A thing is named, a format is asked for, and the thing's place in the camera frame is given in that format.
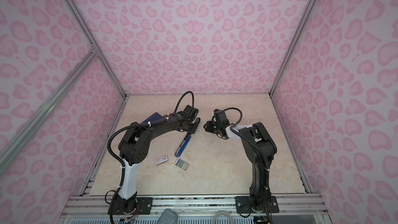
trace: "heart pattern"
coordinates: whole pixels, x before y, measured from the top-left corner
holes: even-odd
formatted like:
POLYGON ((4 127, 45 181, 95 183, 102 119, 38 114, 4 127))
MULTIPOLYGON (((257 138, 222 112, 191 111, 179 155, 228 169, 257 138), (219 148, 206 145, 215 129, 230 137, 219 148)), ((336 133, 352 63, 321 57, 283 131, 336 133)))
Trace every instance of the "heart pattern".
POLYGON ((0 222, 56 222, 68 197, 80 191, 120 103, 94 60, 0 178, 0 222))
POLYGON ((307 1, 76 0, 130 94, 269 92, 307 1))
POLYGON ((90 49, 62 0, 0 0, 0 153, 90 49))
POLYGON ((275 101, 333 223, 397 223, 398 0, 319 0, 275 101))

